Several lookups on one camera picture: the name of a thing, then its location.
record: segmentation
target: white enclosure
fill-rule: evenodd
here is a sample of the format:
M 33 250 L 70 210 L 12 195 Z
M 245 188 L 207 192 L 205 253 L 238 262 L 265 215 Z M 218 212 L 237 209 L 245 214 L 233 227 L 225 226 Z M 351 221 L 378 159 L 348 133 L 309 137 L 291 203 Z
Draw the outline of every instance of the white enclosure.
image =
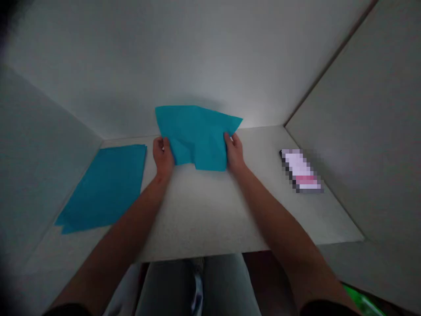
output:
M 338 276 L 421 313 L 421 2 L 380 1 L 286 128 L 368 238 Z
M 421 312 L 421 3 L 380 1 L 286 126 L 292 138 L 281 127 L 369 3 L 35 0 L 16 15 L 0 73 L 0 225 L 17 301 L 41 314 L 107 231 L 52 226 L 97 150 L 149 144 L 155 107 L 195 104 L 244 118 L 247 163 L 340 279 Z M 294 194 L 281 172 L 278 151 L 298 145 L 322 196 Z M 142 188 L 154 172 L 148 156 Z M 141 260 L 266 248 L 229 174 L 185 165 L 182 182 Z M 359 229 L 367 242 L 351 242 Z

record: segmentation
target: blue paper sheet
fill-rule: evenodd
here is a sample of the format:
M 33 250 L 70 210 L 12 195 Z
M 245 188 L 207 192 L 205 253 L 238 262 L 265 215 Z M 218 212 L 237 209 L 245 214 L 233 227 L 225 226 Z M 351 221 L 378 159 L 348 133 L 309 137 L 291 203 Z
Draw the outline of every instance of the blue paper sheet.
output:
M 226 170 L 224 132 L 234 134 L 242 118 L 195 105 L 162 106 L 155 113 L 161 135 L 170 140 L 176 165 L 194 163 L 198 170 Z
M 62 234 L 114 224 L 140 194 L 146 146 L 101 149 L 55 225 Z

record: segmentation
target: finger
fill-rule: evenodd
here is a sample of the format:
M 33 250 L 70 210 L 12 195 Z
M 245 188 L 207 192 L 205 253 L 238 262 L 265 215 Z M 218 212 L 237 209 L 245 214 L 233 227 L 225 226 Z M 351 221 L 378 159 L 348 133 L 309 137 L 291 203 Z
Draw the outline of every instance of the finger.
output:
M 170 140 L 168 139 L 168 137 L 164 138 L 164 150 L 166 149 L 170 149 Z
M 231 138 L 229 138 L 229 135 L 227 132 L 224 133 L 224 139 L 225 139 L 225 143 L 227 144 L 228 148 L 234 147 L 234 144 L 232 143 Z
M 234 146 L 242 146 L 243 144 L 240 141 L 240 138 L 238 137 L 237 133 L 234 133 L 232 136 L 232 140 L 234 141 Z
M 159 154 L 162 152 L 162 137 L 157 137 L 153 140 L 153 154 Z

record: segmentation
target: forearm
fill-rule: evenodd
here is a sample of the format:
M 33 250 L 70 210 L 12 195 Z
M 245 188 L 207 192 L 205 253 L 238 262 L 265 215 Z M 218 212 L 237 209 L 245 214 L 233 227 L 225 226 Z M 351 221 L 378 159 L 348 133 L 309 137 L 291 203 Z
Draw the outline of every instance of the forearm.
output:
M 127 212 L 110 228 L 60 293 L 52 307 L 85 305 L 101 315 L 128 267 L 143 248 L 163 201 L 169 177 L 157 175 Z
M 328 299 L 358 312 L 295 218 L 247 167 L 235 177 L 261 234 L 288 276 L 297 308 L 315 299 Z
M 324 262 L 301 225 L 247 167 L 234 176 L 265 241 L 284 269 Z

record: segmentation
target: jeans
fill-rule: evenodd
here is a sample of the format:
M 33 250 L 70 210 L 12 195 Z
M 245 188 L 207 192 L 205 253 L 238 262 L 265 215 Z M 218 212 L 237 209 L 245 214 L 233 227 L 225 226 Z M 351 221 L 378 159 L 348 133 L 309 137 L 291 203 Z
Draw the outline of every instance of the jeans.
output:
M 206 257 L 202 281 L 203 316 L 261 316 L 241 254 Z M 135 315 L 189 316 L 194 288 L 193 273 L 186 261 L 153 262 Z

